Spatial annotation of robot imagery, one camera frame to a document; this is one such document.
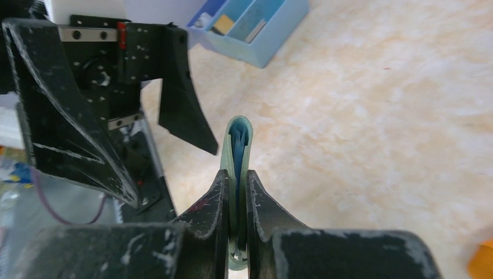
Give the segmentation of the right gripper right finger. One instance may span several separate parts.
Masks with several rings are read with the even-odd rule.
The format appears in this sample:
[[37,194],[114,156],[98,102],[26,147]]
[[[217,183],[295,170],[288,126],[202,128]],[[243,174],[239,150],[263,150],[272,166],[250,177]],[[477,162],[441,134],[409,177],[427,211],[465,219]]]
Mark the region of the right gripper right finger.
[[246,175],[250,278],[441,278],[428,246],[399,230],[310,228]]

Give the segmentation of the green card holder wallet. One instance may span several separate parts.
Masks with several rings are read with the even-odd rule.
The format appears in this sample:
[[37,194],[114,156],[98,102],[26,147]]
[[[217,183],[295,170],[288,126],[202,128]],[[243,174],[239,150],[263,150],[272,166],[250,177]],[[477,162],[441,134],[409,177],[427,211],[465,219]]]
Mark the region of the green card holder wallet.
[[233,117],[223,140],[220,169],[228,175],[228,267],[241,271],[248,266],[247,171],[253,128],[245,116]]

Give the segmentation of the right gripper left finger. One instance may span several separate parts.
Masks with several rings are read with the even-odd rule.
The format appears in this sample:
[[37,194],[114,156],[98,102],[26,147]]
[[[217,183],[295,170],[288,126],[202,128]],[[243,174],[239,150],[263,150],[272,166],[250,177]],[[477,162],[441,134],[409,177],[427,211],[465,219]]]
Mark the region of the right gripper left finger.
[[227,278],[228,175],[167,223],[56,226],[41,230],[12,278]]

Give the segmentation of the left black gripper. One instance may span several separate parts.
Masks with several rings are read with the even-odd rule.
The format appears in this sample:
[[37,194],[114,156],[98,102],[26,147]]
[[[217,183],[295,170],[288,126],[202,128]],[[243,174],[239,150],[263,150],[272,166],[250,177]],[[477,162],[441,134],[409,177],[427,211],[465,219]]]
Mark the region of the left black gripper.
[[[141,106],[143,81],[126,81],[128,24],[70,15],[60,35],[47,20],[10,18],[2,27],[30,163],[119,199],[119,223],[168,222],[174,205]],[[216,155],[219,145],[192,82],[187,31],[165,25],[163,47],[158,124]]]

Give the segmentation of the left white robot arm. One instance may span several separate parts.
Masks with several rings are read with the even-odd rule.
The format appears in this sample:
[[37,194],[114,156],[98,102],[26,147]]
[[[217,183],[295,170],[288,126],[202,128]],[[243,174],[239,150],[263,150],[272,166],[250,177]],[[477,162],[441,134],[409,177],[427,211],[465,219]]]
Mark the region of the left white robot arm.
[[141,106],[160,80],[158,124],[216,154],[174,23],[130,19],[124,1],[2,1],[1,93],[15,93],[27,162],[1,157],[1,181],[35,171],[100,191],[122,223],[176,217]]

